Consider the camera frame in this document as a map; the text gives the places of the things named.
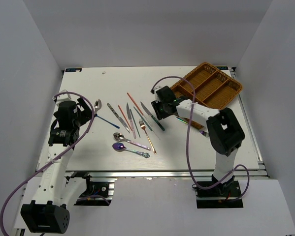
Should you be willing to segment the silver knife teal handle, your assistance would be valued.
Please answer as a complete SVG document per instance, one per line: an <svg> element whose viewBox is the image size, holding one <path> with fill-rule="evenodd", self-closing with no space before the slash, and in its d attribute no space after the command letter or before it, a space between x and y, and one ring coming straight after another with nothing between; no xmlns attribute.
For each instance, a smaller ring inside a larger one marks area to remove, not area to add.
<svg viewBox="0 0 295 236"><path fill-rule="evenodd" d="M147 113L147 115L152 118L152 120L158 125L158 127L162 131L165 131L165 128L160 124L160 122L156 119L156 117L154 115L152 115L152 113L148 110L148 108L142 102L140 102L140 104L141 104L142 108L144 109L144 111Z"/></svg>

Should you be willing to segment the rose gold fork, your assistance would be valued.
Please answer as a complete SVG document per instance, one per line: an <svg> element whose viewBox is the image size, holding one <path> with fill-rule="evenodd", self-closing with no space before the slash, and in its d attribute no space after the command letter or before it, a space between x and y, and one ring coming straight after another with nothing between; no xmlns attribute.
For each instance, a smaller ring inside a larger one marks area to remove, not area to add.
<svg viewBox="0 0 295 236"><path fill-rule="evenodd" d="M139 120L139 125L140 125L141 129L144 131L144 133L145 133L145 135L146 135L146 137L147 137L147 139L149 141L149 144L151 146L151 149L152 149L153 153L157 154L157 151L156 151L156 149L155 149L155 147L154 147L154 145L153 145L153 143L152 143L152 141L151 141L151 139L150 139L150 137L149 137L149 135L148 135L148 133L146 131L146 125L145 125L143 119Z"/></svg>

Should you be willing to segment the iridescent rainbow fork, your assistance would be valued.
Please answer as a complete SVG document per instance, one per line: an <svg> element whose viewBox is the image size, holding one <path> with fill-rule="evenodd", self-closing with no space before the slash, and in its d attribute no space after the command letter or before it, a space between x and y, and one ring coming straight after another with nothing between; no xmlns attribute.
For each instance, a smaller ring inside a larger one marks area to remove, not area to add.
<svg viewBox="0 0 295 236"><path fill-rule="evenodd" d="M179 120L180 122L183 122L184 124L188 124L188 122L183 118L176 117L176 119ZM201 135L205 136L206 138L210 138L208 132L206 132L202 129L196 128L196 127L194 127L194 129L197 130Z"/></svg>

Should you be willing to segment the silver patterned table knife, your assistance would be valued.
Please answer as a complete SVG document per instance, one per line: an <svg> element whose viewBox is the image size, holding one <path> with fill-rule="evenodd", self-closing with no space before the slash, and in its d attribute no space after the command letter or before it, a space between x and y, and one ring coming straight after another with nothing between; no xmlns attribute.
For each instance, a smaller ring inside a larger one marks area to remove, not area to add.
<svg viewBox="0 0 295 236"><path fill-rule="evenodd" d="M130 129L128 125L125 123L125 121L117 114L117 112L113 109L113 107L109 103L107 103L107 106L111 110L111 112L114 114L114 116L119 120L122 126L129 132Z"/></svg>

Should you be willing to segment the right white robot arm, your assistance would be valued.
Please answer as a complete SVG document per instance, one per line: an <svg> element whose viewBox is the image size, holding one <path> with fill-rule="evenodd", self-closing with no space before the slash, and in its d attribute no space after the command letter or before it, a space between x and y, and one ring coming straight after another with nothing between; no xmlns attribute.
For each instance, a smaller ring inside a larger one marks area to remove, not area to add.
<svg viewBox="0 0 295 236"><path fill-rule="evenodd" d="M168 87L153 88L151 93L155 95L152 107L157 119L161 120L175 115L180 118L188 118L186 158L190 176L195 185L201 190L212 189L218 196L223 196L230 190L228 181L233 177L236 169L234 161L241 147L245 134L234 112L230 108L222 110L212 109L196 103L196 95L192 99L186 97L176 98L174 92ZM212 185L201 186L197 183L192 173L189 158L189 141L192 121L203 125L209 133L209 140L216 152L215 169L212 175Z"/></svg>

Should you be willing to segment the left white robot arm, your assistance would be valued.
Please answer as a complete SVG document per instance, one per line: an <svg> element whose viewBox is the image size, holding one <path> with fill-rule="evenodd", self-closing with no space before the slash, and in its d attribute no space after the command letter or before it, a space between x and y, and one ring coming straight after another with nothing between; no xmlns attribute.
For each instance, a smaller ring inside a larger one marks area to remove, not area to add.
<svg viewBox="0 0 295 236"><path fill-rule="evenodd" d="M32 233L64 234L70 221L70 209L78 197L89 196L94 184L87 179L73 179L64 186L67 165L80 140L80 127L94 119L94 109L84 98L77 101L58 98L55 120L50 128L46 168L28 204L20 214Z"/></svg>

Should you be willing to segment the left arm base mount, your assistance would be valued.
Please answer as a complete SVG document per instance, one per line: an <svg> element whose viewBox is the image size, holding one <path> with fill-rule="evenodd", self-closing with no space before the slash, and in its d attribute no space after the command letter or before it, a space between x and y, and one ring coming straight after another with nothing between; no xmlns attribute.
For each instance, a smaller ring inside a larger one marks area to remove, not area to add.
<svg viewBox="0 0 295 236"><path fill-rule="evenodd" d="M90 176L84 177L86 180L86 190L79 196L75 206L98 207L109 206L112 201L112 194L110 191L110 182L97 181Z"/></svg>

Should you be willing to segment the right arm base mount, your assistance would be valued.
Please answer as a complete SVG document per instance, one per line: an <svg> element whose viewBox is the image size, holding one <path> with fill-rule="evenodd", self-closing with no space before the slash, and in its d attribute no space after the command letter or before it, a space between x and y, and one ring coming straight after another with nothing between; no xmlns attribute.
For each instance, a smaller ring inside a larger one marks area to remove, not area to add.
<svg viewBox="0 0 295 236"><path fill-rule="evenodd" d="M243 208L243 201L240 198L241 189L238 181L230 184L226 190L218 187L201 190L195 184L192 188L196 192L196 202L198 209L218 209L218 208Z"/></svg>

